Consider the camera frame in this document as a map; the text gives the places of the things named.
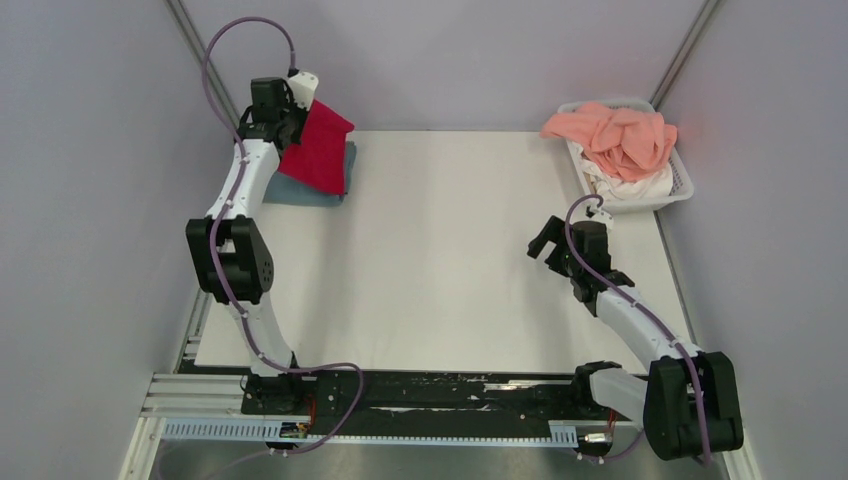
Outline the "red t-shirt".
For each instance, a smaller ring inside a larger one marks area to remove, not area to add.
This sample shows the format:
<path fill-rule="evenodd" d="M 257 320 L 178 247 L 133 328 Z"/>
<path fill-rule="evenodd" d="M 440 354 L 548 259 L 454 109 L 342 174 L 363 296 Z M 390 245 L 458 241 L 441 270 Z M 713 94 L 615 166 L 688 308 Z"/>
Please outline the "red t-shirt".
<path fill-rule="evenodd" d="M 278 172 L 324 194 L 345 194 L 347 136 L 354 129 L 352 122 L 314 100 L 300 142 L 284 150 Z"/>

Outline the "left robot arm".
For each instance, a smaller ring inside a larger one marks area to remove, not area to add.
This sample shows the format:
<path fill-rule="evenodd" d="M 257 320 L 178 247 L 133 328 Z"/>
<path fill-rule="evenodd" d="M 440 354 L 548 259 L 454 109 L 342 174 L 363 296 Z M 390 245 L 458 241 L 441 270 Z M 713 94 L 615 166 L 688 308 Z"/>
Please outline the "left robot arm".
<path fill-rule="evenodd" d="M 221 192 L 204 217 L 188 221 L 185 233 L 201 290 L 227 308 L 248 349 L 242 412 L 284 415 L 304 406 L 306 388 L 273 310 L 274 260 L 254 216 L 308 110 L 289 79 L 254 79 L 251 98 Z"/>

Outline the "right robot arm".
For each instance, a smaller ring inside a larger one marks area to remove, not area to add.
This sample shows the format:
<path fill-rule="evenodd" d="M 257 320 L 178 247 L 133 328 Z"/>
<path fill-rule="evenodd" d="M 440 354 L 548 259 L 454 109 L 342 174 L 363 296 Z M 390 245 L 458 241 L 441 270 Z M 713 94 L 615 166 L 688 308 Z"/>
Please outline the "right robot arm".
<path fill-rule="evenodd" d="M 647 371 L 641 378 L 612 361 L 579 367 L 571 403 L 584 417 L 605 409 L 632 420 L 662 460 L 703 457 L 744 445 L 735 368 L 676 335 L 646 305 L 633 280 L 612 266 L 608 229 L 552 216 L 528 244 L 536 259 L 546 245 L 548 269 L 567 278 L 587 311 L 621 338 Z"/>

